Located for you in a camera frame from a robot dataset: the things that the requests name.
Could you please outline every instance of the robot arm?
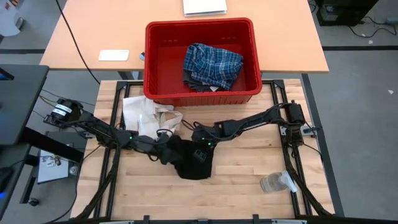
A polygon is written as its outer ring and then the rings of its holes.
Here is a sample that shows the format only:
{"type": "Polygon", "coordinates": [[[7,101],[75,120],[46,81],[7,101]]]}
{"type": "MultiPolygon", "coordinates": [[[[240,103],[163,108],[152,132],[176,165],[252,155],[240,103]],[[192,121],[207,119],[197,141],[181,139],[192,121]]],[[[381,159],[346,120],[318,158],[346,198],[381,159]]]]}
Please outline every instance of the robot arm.
{"type": "MultiPolygon", "coordinates": [[[[120,155],[120,150],[133,149],[137,152],[155,156],[162,164],[171,163],[175,166],[179,176],[185,179],[200,180],[211,175],[211,162],[213,151],[221,141],[230,141],[243,132],[266,124],[279,124],[286,128],[284,139],[287,145],[299,146],[303,144],[300,127],[305,124],[302,108],[294,101],[275,105],[268,110],[240,120],[226,120],[215,122],[212,127],[204,126],[198,122],[193,124],[192,141],[183,140],[179,136],[169,137],[166,133],[158,133],[157,140],[148,136],[140,136],[137,131],[116,129],[93,114],[84,111],[83,106],[73,100],[59,99],[57,106],[47,115],[44,122],[64,128],[81,127],[96,136],[99,144],[116,149],[115,157],[120,155]],[[285,109],[285,120],[280,115],[280,110],[285,109]]],[[[287,161],[287,171],[296,181],[303,193],[313,205],[319,215],[331,215],[327,212],[305,184],[297,175],[290,159],[287,161]]],[[[111,178],[115,176],[114,167],[105,178],[104,184],[99,188],[90,204],[77,218],[86,218],[108,186],[111,178]]]]}

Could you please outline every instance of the blue plaid cloth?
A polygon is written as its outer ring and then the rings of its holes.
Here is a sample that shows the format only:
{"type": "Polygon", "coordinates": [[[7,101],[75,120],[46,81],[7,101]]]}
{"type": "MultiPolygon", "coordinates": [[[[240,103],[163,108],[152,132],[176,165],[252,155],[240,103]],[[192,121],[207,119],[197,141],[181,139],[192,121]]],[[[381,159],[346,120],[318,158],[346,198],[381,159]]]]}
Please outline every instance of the blue plaid cloth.
{"type": "Polygon", "coordinates": [[[191,71],[194,80],[230,90],[243,66],[243,57],[225,49],[204,44],[188,47],[184,69],[191,71]]]}

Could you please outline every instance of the white notepad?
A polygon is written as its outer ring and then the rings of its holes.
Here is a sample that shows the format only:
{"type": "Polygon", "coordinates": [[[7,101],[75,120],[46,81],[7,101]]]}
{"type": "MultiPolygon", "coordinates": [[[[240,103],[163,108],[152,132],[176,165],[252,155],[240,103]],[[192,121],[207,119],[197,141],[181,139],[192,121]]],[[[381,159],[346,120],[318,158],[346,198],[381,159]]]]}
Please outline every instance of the white notepad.
{"type": "Polygon", "coordinates": [[[129,53],[129,50],[102,50],[99,53],[98,60],[109,62],[127,61],[129,53]]]}
{"type": "Polygon", "coordinates": [[[185,16],[226,14],[226,0],[183,0],[185,16]]]}

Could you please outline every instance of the wooden table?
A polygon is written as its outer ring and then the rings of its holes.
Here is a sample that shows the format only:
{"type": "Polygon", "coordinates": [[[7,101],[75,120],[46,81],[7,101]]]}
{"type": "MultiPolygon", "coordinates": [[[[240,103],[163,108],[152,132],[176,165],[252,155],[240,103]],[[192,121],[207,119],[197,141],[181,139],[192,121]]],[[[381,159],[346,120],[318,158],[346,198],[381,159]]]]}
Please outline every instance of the wooden table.
{"type": "MultiPolygon", "coordinates": [[[[327,73],[307,0],[227,0],[225,15],[184,17],[182,0],[68,0],[64,14],[93,70],[144,69],[145,28],[152,21],[247,17],[254,23],[264,72],[327,73]],[[101,50],[128,49],[126,62],[99,61],[101,50]]],[[[60,17],[40,62],[53,70],[86,70],[60,17]]]]}
{"type": "MultiPolygon", "coordinates": [[[[285,80],[285,86],[288,100],[300,103],[305,119],[311,123],[300,80],[285,80]]],[[[116,81],[103,81],[99,88],[94,114],[105,122],[110,120],[115,88],[116,81]]],[[[141,86],[132,86],[130,96],[142,94],[141,86]]],[[[215,121],[245,118],[272,105],[271,89],[264,86],[261,93],[245,105],[190,106],[176,110],[183,113],[184,119],[189,122],[212,125],[215,121]]],[[[183,139],[190,139],[192,132],[182,126],[178,134],[183,139]]],[[[304,141],[317,148],[316,139],[305,136],[304,141]]],[[[85,154],[96,145],[95,140],[90,140],[85,154]]],[[[319,154],[305,146],[299,150],[308,188],[329,212],[333,212],[319,154]]],[[[83,163],[72,217],[83,210],[97,191],[103,154],[104,149],[100,148],[83,163]]],[[[262,177],[284,169],[276,125],[256,128],[232,141],[219,143],[215,149],[212,177],[205,180],[181,179],[171,165],[151,162],[145,154],[123,151],[112,219],[142,220],[144,215],[150,215],[151,220],[251,219],[253,214],[259,214],[260,218],[293,218],[289,191],[265,194],[259,184],[262,177]]],[[[303,212],[301,193],[298,199],[303,212]]],[[[106,201],[103,202],[102,216],[105,207],[106,201]]]]}

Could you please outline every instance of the black fabric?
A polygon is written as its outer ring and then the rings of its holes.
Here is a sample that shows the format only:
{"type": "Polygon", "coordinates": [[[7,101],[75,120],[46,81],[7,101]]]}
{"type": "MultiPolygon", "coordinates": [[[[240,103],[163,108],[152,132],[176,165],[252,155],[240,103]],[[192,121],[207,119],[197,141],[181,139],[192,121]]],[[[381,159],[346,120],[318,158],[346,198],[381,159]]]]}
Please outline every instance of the black fabric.
{"type": "Polygon", "coordinates": [[[198,92],[211,91],[209,85],[204,85],[202,82],[196,81],[191,77],[192,72],[183,70],[183,82],[188,84],[189,89],[196,90],[198,92]]]}
{"type": "Polygon", "coordinates": [[[178,176],[189,180],[202,180],[211,176],[214,147],[210,147],[207,142],[193,142],[172,136],[167,145],[183,158],[171,162],[178,176]]]}

